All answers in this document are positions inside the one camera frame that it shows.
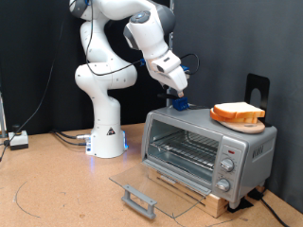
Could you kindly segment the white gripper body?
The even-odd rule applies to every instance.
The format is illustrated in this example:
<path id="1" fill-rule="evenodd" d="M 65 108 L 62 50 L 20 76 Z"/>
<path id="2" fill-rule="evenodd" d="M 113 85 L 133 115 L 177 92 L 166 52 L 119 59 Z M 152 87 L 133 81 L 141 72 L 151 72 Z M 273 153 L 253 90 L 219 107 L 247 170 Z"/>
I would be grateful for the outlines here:
<path id="1" fill-rule="evenodd" d="M 148 71 L 153 79 L 168 85 L 177 92 L 187 87 L 187 77 L 181 67 L 181 60 L 170 50 L 158 58 L 147 60 Z"/>

